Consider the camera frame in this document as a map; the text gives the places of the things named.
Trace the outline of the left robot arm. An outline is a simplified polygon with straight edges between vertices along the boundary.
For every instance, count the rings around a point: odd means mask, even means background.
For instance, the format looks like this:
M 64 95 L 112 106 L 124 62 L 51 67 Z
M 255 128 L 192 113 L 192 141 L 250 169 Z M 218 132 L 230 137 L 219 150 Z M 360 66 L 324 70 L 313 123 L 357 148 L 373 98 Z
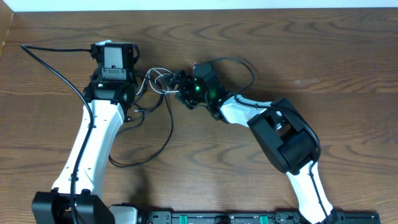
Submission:
M 138 223 L 138 209 L 102 201 L 110 150 L 134 102 L 136 44 L 110 40 L 91 45 L 98 68 L 78 96 L 83 117 L 69 158 L 49 192 L 37 192 L 32 212 L 37 223 Z

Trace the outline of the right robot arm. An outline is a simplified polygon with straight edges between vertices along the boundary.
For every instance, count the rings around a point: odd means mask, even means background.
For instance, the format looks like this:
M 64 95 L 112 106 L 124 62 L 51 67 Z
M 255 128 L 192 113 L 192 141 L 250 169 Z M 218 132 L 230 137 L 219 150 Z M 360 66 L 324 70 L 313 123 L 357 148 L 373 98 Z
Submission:
M 269 162 L 289 178 L 304 219 L 331 223 L 333 206 L 318 172 L 320 141 L 289 101 L 245 99 L 226 90 L 215 72 L 189 75 L 179 70 L 161 82 L 176 89 L 177 98 L 188 109 L 204 106 L 216 120 L 249 128 Z

